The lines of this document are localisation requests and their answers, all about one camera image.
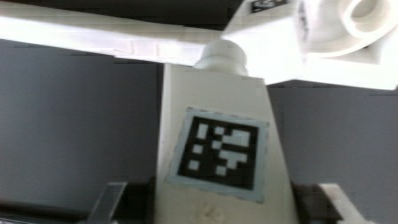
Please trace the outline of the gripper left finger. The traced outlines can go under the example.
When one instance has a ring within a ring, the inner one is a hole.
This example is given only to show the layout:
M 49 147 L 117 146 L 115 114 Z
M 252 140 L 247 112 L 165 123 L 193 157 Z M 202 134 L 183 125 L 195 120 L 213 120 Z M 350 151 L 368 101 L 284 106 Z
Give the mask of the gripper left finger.
M 78 224 L 153 224 L 153 186 L 110 182 Z

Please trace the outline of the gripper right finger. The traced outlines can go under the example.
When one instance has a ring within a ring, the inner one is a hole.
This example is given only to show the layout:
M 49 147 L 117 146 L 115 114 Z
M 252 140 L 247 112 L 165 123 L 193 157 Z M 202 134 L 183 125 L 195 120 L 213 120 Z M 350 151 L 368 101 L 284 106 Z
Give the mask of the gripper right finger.
M 293 184 L 300 224 L 373 224 L 336 183 Z

